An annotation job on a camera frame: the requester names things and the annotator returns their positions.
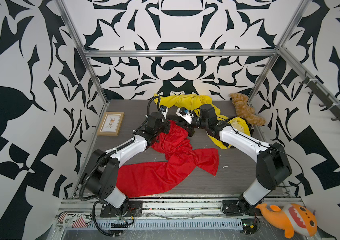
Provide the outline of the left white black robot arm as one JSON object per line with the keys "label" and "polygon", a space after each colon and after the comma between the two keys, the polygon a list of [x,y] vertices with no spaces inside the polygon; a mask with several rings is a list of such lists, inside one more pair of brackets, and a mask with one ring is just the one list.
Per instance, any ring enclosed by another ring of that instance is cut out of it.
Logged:
{"label": "left white black robot arm", "polygon": [[165,112],[151,113],[125,143],[105,152],[94,151],[80,177],[79,200],[96,199],[116,209],[121,208],[128,198],[117,187],[119,169],[132,157],[150,148],[161,133],[169,132],[171,123],[166,116]]}

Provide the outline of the black leather belt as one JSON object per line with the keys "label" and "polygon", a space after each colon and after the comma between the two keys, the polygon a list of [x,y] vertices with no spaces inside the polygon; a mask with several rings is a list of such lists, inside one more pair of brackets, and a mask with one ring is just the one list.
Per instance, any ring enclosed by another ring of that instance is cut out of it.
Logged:
{"label": "black leather belt", "polygon": [[184,122],[185,120],[177,115],[167,115],[166,117],[167,120],[174,121],[174,122]]}

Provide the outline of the red trousers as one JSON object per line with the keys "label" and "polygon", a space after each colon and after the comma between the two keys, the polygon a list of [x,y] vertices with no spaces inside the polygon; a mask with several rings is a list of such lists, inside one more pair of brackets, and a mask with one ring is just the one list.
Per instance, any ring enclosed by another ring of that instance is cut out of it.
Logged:
{"label": "red trousers", "polygon": [[215,176],[219,168],[217,149],[193,149],[188,132],[171,121],[169,133],[161,133],[152,149],[165,155],[165,162],[123,165],[117,187],[129,198],[170,191],[198,167]]}

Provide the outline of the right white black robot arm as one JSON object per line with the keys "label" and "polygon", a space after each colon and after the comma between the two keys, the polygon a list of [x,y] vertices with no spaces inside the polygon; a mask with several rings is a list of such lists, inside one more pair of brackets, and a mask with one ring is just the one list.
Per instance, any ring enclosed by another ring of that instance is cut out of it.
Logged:
{"label": "right white black robot arm", "polygon": [[185,129],[190,132],[194,128],[204,129],[209,136],[233,146],[256,162],[255,180],[239,198],[241,214],[254,208],[291,176],[292,168],[281,144],[262,142],[240,132],[228,120],[218,117],[212,105],[202,105],[197,111],[182,107],[176,113],[183,119]]}

